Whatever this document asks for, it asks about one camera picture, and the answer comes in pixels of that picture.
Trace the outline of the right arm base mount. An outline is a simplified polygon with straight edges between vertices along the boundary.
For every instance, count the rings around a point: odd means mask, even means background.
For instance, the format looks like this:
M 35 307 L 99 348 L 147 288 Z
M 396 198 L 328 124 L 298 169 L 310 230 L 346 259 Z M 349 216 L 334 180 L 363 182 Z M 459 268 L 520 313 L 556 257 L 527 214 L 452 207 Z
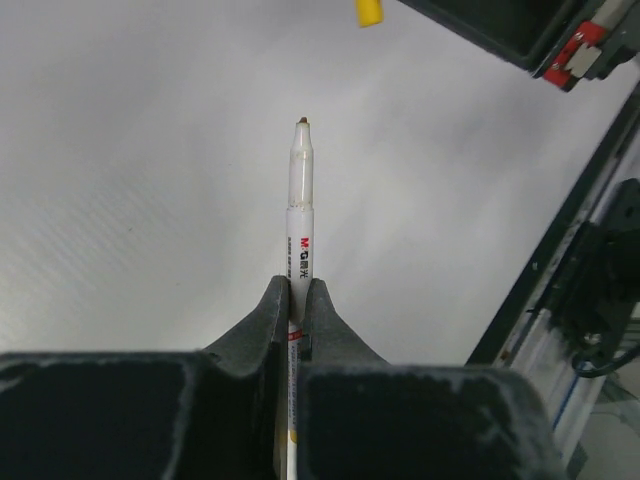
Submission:
M 639 180 L 619 183 L 597 222 L 580 226 L 546 307 L 582 378 L 639 356 Z

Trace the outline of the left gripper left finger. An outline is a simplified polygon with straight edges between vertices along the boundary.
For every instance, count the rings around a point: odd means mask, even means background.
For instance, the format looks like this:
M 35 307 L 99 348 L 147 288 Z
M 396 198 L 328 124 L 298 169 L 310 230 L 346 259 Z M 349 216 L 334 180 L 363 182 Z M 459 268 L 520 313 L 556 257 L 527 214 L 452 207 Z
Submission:
M 5 479 L 282 479 L 289 286 L 193 351 L 1 357 Z

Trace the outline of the orange pen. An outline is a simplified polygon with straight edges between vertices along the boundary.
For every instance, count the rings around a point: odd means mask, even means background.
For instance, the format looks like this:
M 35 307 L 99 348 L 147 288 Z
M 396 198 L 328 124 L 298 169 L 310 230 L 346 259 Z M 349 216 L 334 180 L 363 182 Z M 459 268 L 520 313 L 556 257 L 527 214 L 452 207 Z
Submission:
M 295 125 L 290 149 L 286 209 L 286 278 L 289 282 L 287 470 L 295 479 L 297 449 L 297 374 L 301 364 L 307 294 L 314 267 L 314 149 L 311 128 L 302 117 Z

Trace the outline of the yellow pen cap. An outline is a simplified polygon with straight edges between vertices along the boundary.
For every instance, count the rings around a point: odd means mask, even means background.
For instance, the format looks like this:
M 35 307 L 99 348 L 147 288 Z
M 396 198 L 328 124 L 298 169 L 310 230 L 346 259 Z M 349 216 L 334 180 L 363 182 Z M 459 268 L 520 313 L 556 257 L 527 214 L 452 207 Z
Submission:
M 354 6 L 361 28 L 374 26 L 384 21 L 385 15 L 381 0 L 355 0 Z

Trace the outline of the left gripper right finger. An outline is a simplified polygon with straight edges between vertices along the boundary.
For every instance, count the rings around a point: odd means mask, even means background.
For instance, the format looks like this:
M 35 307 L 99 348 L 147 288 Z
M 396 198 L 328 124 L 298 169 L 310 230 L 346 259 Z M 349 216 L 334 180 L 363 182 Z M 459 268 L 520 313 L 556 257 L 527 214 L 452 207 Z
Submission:
M 297 377 L 301 479 L 562 479 L 532 384 L 486 366 L 393 365 L 338 315 L 322 280 L 306 303 Z

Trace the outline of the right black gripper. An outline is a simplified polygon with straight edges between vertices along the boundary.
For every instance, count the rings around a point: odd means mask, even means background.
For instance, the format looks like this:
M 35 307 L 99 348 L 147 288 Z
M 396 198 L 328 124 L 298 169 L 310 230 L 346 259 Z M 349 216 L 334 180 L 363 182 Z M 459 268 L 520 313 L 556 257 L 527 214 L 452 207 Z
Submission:
M 568 92 L 639 54 L 637 1 L 406 1 L 486 52 Z

